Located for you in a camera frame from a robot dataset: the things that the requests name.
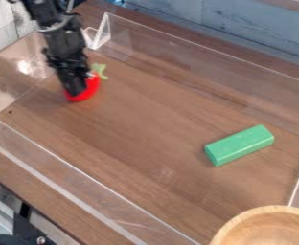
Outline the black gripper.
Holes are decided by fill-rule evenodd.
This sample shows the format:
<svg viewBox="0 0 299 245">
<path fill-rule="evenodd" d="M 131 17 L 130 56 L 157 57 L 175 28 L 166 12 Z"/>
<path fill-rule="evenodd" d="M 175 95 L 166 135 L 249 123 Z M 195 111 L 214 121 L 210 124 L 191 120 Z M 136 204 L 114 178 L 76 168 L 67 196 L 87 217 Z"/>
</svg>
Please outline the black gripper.
<svg viewBox="0 0 299 245">
<path fill-rule="evenodd" d="M 46 38 L 47 63 L 56 69 L 64 89 L 75 97 L 87 89 L 90 72 L 82 23 L 79 20 L 56 20 L 44 23 L 39 32 Z"/>
</svg>

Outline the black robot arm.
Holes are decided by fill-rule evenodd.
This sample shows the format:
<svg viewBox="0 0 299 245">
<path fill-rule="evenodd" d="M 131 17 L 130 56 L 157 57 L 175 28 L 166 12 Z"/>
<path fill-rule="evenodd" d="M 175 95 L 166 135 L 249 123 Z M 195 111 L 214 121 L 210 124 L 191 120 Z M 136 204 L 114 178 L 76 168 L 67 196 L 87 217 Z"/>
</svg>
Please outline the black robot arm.
<svg viewBox="0 0 299 245">
<path fill-rule="evenodd" d="M 37 22 L 39 33 L 46 39 L 43 53 L 48 66 L 55 70 L 64 90 L 71 97 L 87 89 L 90 73 L 87 47 L 78 13 L 64 11 L 58 0 L 8 0 L 20 2 Z"/>
</svg>

